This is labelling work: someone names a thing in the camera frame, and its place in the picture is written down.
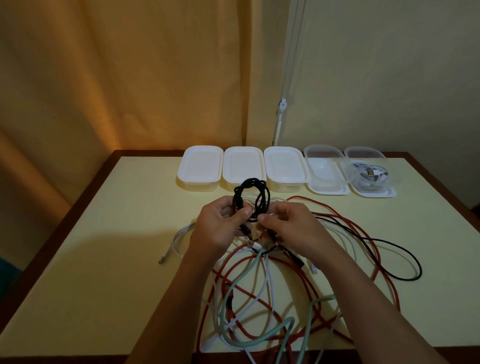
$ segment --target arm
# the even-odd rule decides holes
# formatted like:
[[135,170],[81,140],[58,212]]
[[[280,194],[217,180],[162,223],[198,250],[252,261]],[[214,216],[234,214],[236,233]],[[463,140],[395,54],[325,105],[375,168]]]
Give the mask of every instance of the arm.
[[273,203],[259,222],[326,276],[365,364],[445,364],[304,204]]
[[205,282],[238,227],[252,214],[244,207],[232,217],[232,197],[205,205],[198,216],[187,253],[170,286],[133,348],[130,363],[190,363]]

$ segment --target plastic lid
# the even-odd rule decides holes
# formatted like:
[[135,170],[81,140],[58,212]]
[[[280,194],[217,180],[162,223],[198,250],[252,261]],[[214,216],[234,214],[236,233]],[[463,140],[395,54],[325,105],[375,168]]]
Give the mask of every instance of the plastic lid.
[[303,155],[290,146],[270,146],[264,150],[268,178],[277,183],[308,183],[310,172]]
[[266,180],[264,154],[253,146],[233,146],[223,155],[223,178],[241,184],[248,178]]
[[352,181],[360,192],[383,192],[399,183],[398,174],[388,163],[388,159],[378,150],[367,146],[349,146],[345,156],[357,170]]
[[303,150],[310,168],[310,185],[318,191],[339,189],[355,178],[355,168],[337,148],[325,145],[308,146]]
[[189,183],[217,182],[222,176],[222,166],[222,148],[191,146],[183,153],[177,176]]

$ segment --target clear plastic container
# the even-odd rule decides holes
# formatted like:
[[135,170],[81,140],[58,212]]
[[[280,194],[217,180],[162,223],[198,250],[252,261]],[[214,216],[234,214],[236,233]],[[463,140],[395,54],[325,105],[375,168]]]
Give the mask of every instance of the clear plastic container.
[[318,194],[348,194],[355,168],[341,151],[332,146],[312,145],[303,150],[312,177],[308,187]]
[[388,159],[378,150],[366,146],[349,146],[345,156],[356,170],[351,185],[359,193],[383,194],[399,183],[399,176]]
[[268,188],[275,192],[298,191],[310,182],[310,172],[302,153],[290,146],[270,146],[264,150]]
[[183,153],[177,177],[189,191],[213,191],[222,177],[222,167],[222,148],[191,146]]
[[266,180],[264,154],[253,146],[233,146],[223,155],[223,179],[233,191],[248,178]]

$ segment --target table edge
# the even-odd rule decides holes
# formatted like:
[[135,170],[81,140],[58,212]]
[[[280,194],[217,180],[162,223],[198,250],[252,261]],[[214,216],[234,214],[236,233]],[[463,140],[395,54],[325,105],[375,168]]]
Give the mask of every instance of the table edge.
[[[56,254],[63,241],[66,239],[70,231],[77,223],[80,216],[88,207],[90,202],[95,197],[98,190],[101,188],[107,177],[110,175],[114,167],[117,165],[121,157],[182,157],[183,150],[125,150],[116,149],[107,158],[105,163],[99,169],[95,177],[89,183],[87,188],[83,191],[77,201],[73,204],[67,215],[63,218],[60,224],[56,227],[51,236],[47,239],[40,251],[35,255],[34,259],[27,266],[23,274],[12,286],[7,296],[0,303],[0,334],[3,332],[8,322],[11,320],[17,309],[20,307],[25,297],[30,292],[33,285],[41,276],[53,256]],[[410,153],[408,152],[385,152],[387,158],[404,158],[440,195],[447,200],[450,205],[457,210],[465,220],[467,220],[478,232],[480,232],[480,219],[478,219],[467,206],[465,206],[453,193],[451,193],[438,179],[436,179],[425,167],[423,167]],[[443,356],[455,363],[467,362],[474,355],[476,358],[480,356],[480,346],[456,346],[456,347],[441,347],[436,348]],[[337,356],[348,355],[349,358],[356,356],[356,351],[351,350],[332,350],[327,351]],[[201,356],[208,356],[213,359],[213,356],[218,356],[223,353],[204,353]],[[242,353],[227,353],[229,361],[235,359],[237,354]],[[126,355],[82,355],[82,356],[32,356],[32,357],[0,357],[0,363],[43,363],[55,362],[57,358],[61,362],[79,363],[79,362],[96,362],[96,363],[120,363],[124,362]],[[194,356],[194,362],[203,361],[199,356]],[[238,361],[244,362],[244,356]]]

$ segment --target left hand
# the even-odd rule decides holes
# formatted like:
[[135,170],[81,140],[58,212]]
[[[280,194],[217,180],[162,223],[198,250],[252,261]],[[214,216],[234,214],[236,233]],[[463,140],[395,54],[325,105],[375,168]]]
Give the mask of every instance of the left hand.
[[195,223],[185,257],[201,259],[213,266],[235,236],[244,235],[239,226],[252,215],[252,208],[244,201],[243,208],[232,216],[232,196],[223,196],[202,207]]

